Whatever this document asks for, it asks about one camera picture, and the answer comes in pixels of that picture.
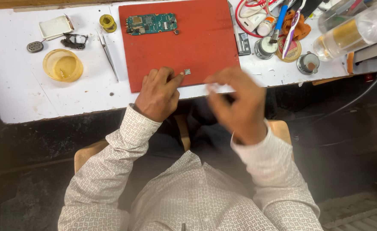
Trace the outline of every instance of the white charger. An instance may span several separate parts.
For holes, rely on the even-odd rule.
[[[244,12],[244,14],[248,15],[249,13],[252,13],[254,11],[255,10],[253,9],[248,9]],[[245,29],[247,29],[249,32],[252,32],[261,22],[264,21],[265,18],[267,18],[267,13],[265,11],[260,11],[259,13],[254,14],[248,18],[238,18],[238,20]]]

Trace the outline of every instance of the black battery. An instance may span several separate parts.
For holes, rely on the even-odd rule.
[[[238,48],[238,55],[251,55],[250,42],[248,41],[247,33],[239,33],[240,47]]]

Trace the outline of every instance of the toothbrush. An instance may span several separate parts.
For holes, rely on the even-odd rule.
[[[290,48],[290,44],[291,44],[292,38],[294,36],[295,26],[297,25],[297,22],[300,18],[301,9],[304,8],[305,1],[306,0],[303,0],[303,3],[301,4],[300,8],[298,8],[297,12],[295,12],[294,17],[292,19],[290,32],[288,33],[287,38],[285,39],[285,43],[284,43],[283,59],[287,56],[288,49]]]

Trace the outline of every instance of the white cable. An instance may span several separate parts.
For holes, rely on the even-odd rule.
[[[244,1],[241,3],[240,7],[238,8],[238,17],[239,17],[239,18],[248,18],[248,17],[250,17],[250,16],[253,16],[253,15],[259,13],[262,9],[264,9],[264,7],[260,7],[260,9],[257,9],[257,10],[254,10],[254,11],[253,11],[252,9],[249,9],[251,12],[248,13],[247,15],[240,14],[241,9],[243,8],[243,6],[244,6],[244,4],[246,3],[246,1],[247,1],[247,0],[244,0]]]
[[[267,12],[268,12],[268,14],[271,16],[271,17],[273,17],[273,18],[278,18],[278,16],[274,16],[272,13],[271,13],[271,11],[270,11],[270,8],[268,8],[268,2],[269,2],[269,0],[266,0],[266,10],[267,10]]]

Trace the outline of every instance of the dark floor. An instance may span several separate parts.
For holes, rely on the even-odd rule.
[[[357,76],[319,86],[271,88],[266,117],[285,120],[293,134],[368,85]],[[185,113],[190,102],[181,101],[177,113]],[[114,131],[120,115],[119,110],[25,124],[0,121],[0,230],[57,230],[64,193],[74,174],[74,153]],[[295,162],[316,202],[373,188],[377,90],[350,110],[307,128],[293,145]],[[49,165],[30,167],[40,163]]]

